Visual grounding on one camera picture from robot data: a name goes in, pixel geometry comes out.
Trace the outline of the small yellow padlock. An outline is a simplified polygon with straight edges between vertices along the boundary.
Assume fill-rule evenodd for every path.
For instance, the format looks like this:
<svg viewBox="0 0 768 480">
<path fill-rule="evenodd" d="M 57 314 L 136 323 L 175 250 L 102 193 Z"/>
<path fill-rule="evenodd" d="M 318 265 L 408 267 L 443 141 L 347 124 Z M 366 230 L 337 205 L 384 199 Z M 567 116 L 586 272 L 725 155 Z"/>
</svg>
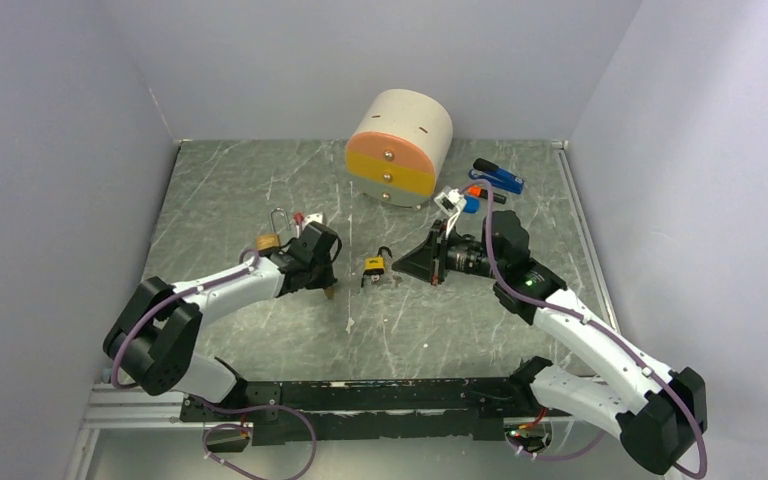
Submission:
<svg viewBox="0 0 768 480">
<path fill-rule="evenodd" d="M 392 258 L 392 251 L 387 246 L 381 246 L 374 256 L 365 259 L 360 280 L 361 288 L 378 283 L 381 280 L 387 272 L 386 257 Z"/>
</svg>

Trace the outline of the long shackle brass padlock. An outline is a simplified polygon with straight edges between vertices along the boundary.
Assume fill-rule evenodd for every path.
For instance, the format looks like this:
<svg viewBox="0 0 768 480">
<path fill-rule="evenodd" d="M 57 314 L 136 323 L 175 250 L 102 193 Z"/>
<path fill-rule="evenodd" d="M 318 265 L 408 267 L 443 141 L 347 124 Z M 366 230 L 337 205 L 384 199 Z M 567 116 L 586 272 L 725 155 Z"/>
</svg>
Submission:
<svg viewBox="0 0 768 480">
<path fill-rule="evenodd" d="M 290 227 L 287 211 L 281 207 L 273 208 L 268 215 L 269 229 L 255 238 L 255 249 L 260 256 L 268 256 L 280 251 L 284 245 L 281 232 Z"/>
</svg>

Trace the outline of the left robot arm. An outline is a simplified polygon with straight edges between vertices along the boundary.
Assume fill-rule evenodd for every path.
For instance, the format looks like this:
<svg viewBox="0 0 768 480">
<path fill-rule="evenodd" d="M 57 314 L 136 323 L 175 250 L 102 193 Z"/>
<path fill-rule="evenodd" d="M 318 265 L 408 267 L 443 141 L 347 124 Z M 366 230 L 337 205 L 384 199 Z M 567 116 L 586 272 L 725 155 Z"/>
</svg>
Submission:
<svg viewBox="0 0 768 480">
<path fill-rule="evenodd" d="M 196 280 L 168 283 L 157 276 L 137 285 L 107 333 L 116 389 L 141 388 L 151 396 L 188 394 L 222 420 L 248 406 L 248 383 L 228 363 L 197 354 L 203 328 L 250 305 L 300 290 L 332 294 L 333 265 L 342 240 L 312 221 L 286 244 L 244 250 L 238 263 Z"/>
</svg>

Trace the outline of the keys of yellow padlock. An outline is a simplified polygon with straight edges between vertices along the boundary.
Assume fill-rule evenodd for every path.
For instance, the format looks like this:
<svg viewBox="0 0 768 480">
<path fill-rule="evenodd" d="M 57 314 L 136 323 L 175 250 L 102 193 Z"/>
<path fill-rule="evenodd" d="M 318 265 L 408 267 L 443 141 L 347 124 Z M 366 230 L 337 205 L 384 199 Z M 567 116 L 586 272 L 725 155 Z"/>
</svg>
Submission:
<svg viewBox="0 0 768 480">
<path fill-rule="evenodd" d="M 402 277 L 398 274 L 386 274 L 372 276 L 368 281 L 368 285 L 375 288 L 397 288 L 402 281 Z"/>
</svg>

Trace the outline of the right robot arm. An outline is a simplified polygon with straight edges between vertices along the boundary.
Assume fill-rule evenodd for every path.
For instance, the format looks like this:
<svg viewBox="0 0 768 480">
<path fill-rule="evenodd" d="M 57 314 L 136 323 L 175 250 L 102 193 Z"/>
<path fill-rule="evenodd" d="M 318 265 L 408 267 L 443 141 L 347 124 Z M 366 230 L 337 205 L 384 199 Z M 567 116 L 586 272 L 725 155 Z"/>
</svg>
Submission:
<svg viewBox="0 0 768 480">
<path fill-rule="evenodd" d="M 432 285 L 450 272 L 494 279 L 494 295 L 508 312 L 560 341 L 601 379 L 586 380 L 534 357 L 509 377 L 510 402 L 519 413 L 559 409 L 616 438 L 653 474 L 706 475 L 704 379 L 690 367 L 678 371 L 654 359 L 600 319 L 532 257 L 530 235 L 515 212 L 488 215 L 480 237 L 458 234 L 453 220 L 436 221 L 393 268 Z"/>
</svg>

